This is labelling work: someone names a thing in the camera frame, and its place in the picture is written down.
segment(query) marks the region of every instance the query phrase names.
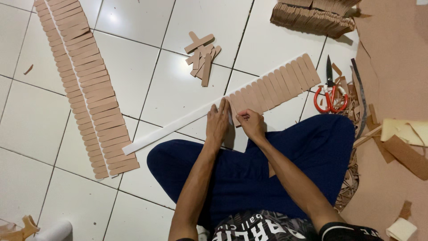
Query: finger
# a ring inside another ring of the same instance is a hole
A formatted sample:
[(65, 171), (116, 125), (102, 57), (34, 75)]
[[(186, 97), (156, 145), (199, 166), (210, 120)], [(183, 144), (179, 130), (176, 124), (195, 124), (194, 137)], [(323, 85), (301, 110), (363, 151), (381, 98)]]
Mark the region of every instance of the finger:
[(210, 112), (211, 112), (211, 113), (217, 113), (217, 107), (216, 107), (216, 105), (215, 105), (215, 104), (211, 105), (211, 110), (210, 110)]
[(236, 115), (236, 119), (239, 121), (239, 123), (241, 125), (246, 122), (246, 120), (242, 116), (240, 116), (238, 114)]
[(229, 101), (226, 100), (224, 104), (224, 115), (226, 116), (226, 118), (229, 118), (229, 111), (230, 111), (230, 104), (229, 104)]
[(248, 113), (247, 113), (247, 110), (248, 109), (246, 109), (246, 110), (243, 110), (243, 111), (240, 111), (239, 113), (237, 113), (238, 115), (247, 115)]
[(226, 98), (221, 98), (221, 102), (220, 102), (220, 109), (219, 112), (220, 114), (223, 114), (223, 110), (224, 110), (224, 104), (226, 103)]

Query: white tile floor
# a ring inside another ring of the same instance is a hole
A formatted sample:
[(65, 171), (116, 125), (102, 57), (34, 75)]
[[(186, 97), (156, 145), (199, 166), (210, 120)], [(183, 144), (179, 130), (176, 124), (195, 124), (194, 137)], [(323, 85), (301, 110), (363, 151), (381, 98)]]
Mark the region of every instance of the white tile floor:
[[(22, 225), (31, 214), (43, 229), (65, 218), (79, 241), (166, 240), (175, 204), (146, 157), (166, 140), (203, 143), (206, 118), (138, 151), (141, 168), (96, 182), (32, 1), (0, 0), (0, 219)], [(305, 52), (323, 82), (328, 54), (351, 80), (357, 33), (334, 40), (273, 25), (276, 0), (80, 2), (132, 139)], [(213, 33), (222, 47), (207, 88), (184, 61), (189, 31)], [(313, 97), (307, 91), (266, 112), (268, 130), (318, 114)], [(246, 144), (239, 128), (224, 146), (243, 152)]]

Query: man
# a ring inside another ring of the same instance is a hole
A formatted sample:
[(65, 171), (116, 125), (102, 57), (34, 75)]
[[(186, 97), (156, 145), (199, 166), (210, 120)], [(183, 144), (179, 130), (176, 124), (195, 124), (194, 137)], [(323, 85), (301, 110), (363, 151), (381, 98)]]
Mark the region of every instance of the man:
[(382, 240), (354, 226), (332, 205), (354, 142), (346, 117), (317, 115), (284, 131), (264, 132), (252, 110), (236, 116), (248, 136), (245, 153), (220, 149), (229, 127), (229, 102), (212, 105), (204, 145), (172, 140), (156, 146), (147, 164), (177, 204), (169, 241), (197, 241), (196, 225), (213, 241)]

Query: tile grout line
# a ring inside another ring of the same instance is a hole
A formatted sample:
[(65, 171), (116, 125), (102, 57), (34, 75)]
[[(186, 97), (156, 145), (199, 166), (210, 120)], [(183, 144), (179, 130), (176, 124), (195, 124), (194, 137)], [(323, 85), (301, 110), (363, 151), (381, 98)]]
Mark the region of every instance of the tile grout line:
[(25, 29), (24, 38), (22, 39), (21, 48), (19, 49), (18, 59), (16, 60), (15, 70), (13, 71), (12, 78), (15, 78), (15, 73), (16, 73), (16, 69), (18, 67), (19, 58), (21, 57), (22, 47), (24, 46), (25, 36), (27, 36), (28, 26), (30, 25), (31, 15), (32, 15), (32, 13), (30, 13), (30, 16), (28, 18), (27, 28)]
[(232, 70), (230, 71), (229, 79), (227, 80), (226, 88), (224, 90), (224, 94), (227, 92), (227, 87), (229, 86), (230, 78), (232, 77), (233, 69), (235, 67), (236, 59), (238, 58), (239, 49), (241, 48), (242, 40), (244, 39), (245, 30), (247, 29), (248, 21), (250, 20), (251, 10), (253, 9), (254, 1), (251, 3), (250, 11), (248, 12), (247, 21), (245, 22), (244, 30), (242, 31), (241, 40), (239, 41), (238, 49), (236, 50), (235, 59), (233, 60)]
[(9, 6), (9, 7), (12, 7), (12, 8), (16, 8), (16, 9), (24, 10), (24, 11), (27, 11), (27, 12), (33, 12), (33, 11), (28, 11), (28, 10), (26, 10), (26, 9), (22, 9), (22, 8), (15, 7), (15, 6), (12, 6), (12, 5), (8, 5), (8, 4), (6, 4), (6, 3), (0, 3), (0, 4), (2, 4), (2, 5), (6, 5), (6, 6)]
[(110, 216), (108, 217), (107, 225), (106, 225), (106, 231), (104, 232), (103, 241), (106, 238), (108, 225), (110, 224), (111, 215), (113, 214), (114, 205), (116, 204), (117, 195), (119, 194), (119, 188), (116, 190), (116, 197), (114, 198), (113, 207), (111, 208)]
[(65, 130), (67, 128), (67, 124), (68, 124), (68, 121), (70, 119), (70, 114), (71, 114), (71, 110), (68, 112), (67, 121), (65, 122), (65, 126), (64, 126), (64, 132), (62, 133), (61, 142), (59, 143), (58, 152), (56, 153), (55, 162), (53, 163), (53, 167), (52, 167), (51, 177), (49, 178), (49, 183), (48, 183), (48, 187), (46, 188), (45, 198), (43, 199), (42, 208), (40, 209), (40, 214), (39, 214), (39, 218), (37, 219), (36, 225), (39, 225), (40, 217), (42, 216), (43, 206), (45, 205), (46, 197), (48, 195), (49, 186), (51, 184), (52, 176), (53, 176), (54, 170), (55, 170), (56, 160), (58, 159), (59, 150), (61, 149), (61, 144), (62, 144), (62, 141), (64, 139)]

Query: scissors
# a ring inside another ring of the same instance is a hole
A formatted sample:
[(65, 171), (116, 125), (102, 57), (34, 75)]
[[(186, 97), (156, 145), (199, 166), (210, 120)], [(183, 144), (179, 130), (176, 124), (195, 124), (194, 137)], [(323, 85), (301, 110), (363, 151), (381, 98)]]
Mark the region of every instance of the scissors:
[[(337, 86), (337, 89), (339, 89), (340, 93), (342, 93), (342, 95), (344, 96), (345, 102), (339, 109), (335, 109), (333, 105), (334, 105), (334, 94), (336, 93), (336, 84), (333, 81), (333, 69), (331, 67), (331, 61), (330, 61), (329, 55), (327, 56), (327, 71), (326, 71), (326, 73), (327, 73), (327, 84), (324, 85), (323, 89), (324, 89), (324, 93), (325, 93), (325, 98), (327, 99), (327, 108), (325, 110), (323, 110), (318, 106), (318, 103), (317, 103), (318, 95), (322, 89), (321, 87), (318, 88), (318, 90), (314, 96), (315, 108), (321, 113), (327, 113), (329, 111), (331, 111), (333, 113), (337, 113), (337, 112), (343, 111), (346, 108), (346, 106), (348, 105), (348, 95), (346, 94), (345, 90), (342, 87)], [(332, 88), (331, 98), (329, 96), (328, 88)]]

